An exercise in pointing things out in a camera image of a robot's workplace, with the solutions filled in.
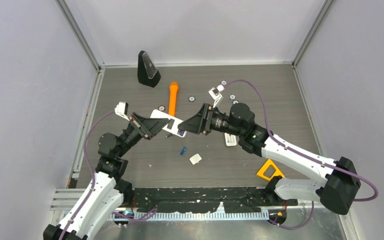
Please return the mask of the red white remote control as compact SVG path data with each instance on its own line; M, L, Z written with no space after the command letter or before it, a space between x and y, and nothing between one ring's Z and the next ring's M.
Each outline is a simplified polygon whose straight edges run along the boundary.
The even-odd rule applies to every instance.
M154 109L150 117L154 119L168 119L168 123L163 127L164 131L180 138L184 138L186 136L187 132L185 130L179 129L179 125L184 122L183 120L175 116L171 116L158 109Z

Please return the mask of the blue battery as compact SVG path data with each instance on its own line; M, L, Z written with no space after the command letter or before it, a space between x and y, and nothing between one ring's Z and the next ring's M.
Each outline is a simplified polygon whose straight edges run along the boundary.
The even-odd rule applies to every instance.
M180 152L180 155L183 156L184 153L186 152L186 150L187 150L187 147L184 146L184 147L182 148L181 152Z

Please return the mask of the white battery cover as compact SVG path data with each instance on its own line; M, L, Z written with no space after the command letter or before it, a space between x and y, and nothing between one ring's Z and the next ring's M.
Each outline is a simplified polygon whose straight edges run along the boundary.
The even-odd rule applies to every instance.
M189 161L191 162L192 165L199 163L201 160L202 160L202 157L199 153L196 153L189 158Z

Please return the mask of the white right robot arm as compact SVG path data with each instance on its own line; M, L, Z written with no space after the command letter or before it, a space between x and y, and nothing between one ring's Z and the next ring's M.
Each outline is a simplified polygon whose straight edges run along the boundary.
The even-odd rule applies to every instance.
M300 199L319 202L335 214L346 215L361 187L350 159L342 156L334 160L290 144L255 123L255 113L245 103L232 105L228 114L204 103L197 114L178 127L196 135L217 131L237 136L239 146L247 153L278 161L309 178L276 177L269 181L265 198L271 205Z

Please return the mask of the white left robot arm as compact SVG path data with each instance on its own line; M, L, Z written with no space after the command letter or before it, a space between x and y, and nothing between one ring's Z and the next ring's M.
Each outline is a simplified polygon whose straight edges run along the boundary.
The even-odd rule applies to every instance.
M170 120L136 113L127 119L120 135L105 133L99 138L100 158L88 187L59 223L45 228L43 239L93 240L116 208L133 202L132 184L122 179L128 165L122 157L140 140L155 137Z

